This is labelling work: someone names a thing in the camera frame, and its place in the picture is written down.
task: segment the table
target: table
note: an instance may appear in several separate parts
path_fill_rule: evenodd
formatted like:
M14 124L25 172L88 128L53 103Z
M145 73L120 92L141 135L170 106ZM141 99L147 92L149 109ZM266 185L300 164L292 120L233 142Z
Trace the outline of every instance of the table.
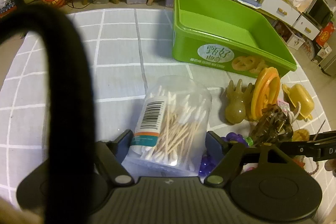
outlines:
M255 83L254 78L174 60L171 10L104 9L68 15L81 34L93 77L97 139L114 140L135 129L148 87L163 75L181 75L203 83L212 95L208 130L219 136L233 131L248 136L250 123L226 123L222 96L230 80ZM18 51L0 91L0 195L14 204L20 181L45 158L47 132L46 64L40 38L29 33ZM282 83L301 83L313 97L313 120L296 121L293 129L316 132L327 119L322 105L298 64ZM329 131L328 121L323 131ZM315 163L307 159L307 171ZM336 203L336 178L323 163L313 176L323 190L316 219L322 221Z

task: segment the black curved tube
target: black curved tube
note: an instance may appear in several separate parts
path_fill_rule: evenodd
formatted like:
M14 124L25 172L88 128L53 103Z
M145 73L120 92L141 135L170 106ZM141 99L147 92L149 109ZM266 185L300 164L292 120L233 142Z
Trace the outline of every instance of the black curved tube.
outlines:
M84 49L71 21L47 5L25 5L0 20L0 44L23 30L41 35L48 57L51 119L45 223L86 223L95 120Z

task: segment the cotton swab container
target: cotton swab container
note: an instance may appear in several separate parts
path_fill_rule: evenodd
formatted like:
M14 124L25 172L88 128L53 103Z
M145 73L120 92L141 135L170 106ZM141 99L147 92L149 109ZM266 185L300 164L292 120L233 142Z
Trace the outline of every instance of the cotton swab container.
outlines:
M126 160L170 176L197 176L211 100L190 78L159 78L147 91Z

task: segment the white drawer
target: white drawer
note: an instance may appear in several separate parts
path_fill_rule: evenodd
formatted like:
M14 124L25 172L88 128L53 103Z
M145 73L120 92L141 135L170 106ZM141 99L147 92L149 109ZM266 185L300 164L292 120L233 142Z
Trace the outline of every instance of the white drawer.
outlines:
M314 40L315 37L320 33L320 30L317 29L317 27L315 27L315 25L313 25L303 15L301 15L294 23L293 28L304 34L310 40Z
M300 16L300 13L284 0L264 0L261 4L261 9L286 22L290 26L292 26Z

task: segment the orange label stripe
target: orange label stripe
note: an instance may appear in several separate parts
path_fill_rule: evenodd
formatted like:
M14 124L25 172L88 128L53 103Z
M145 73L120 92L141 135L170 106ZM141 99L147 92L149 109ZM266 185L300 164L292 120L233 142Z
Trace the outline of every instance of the orange label stripe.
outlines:
M141 135L156 136L156 137L158 137L160 134L156 133L156 132L138 132L138 133L134 134L134 136L141 136Z

